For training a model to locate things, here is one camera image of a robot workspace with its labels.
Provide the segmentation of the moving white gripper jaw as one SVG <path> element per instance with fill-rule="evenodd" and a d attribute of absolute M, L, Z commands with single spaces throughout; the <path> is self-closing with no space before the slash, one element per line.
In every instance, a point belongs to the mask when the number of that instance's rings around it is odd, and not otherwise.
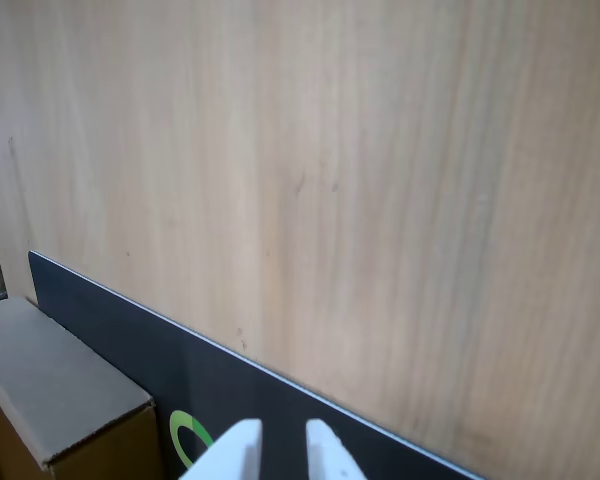
<path fill-rule="evenodd" d="M 221 435 L 181 479 L 258 479 L 261 448 L 262 422 L 241 420 Z"/>

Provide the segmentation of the fixed white gripper jaw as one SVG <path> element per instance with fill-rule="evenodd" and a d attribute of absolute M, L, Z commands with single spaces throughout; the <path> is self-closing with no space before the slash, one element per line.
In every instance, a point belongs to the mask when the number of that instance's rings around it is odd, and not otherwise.
<path fill-rule="evenodd" d="M 307 421 L 306 445 L 311 480 L 365 479 L 353 456 L 323 420 Z"/>

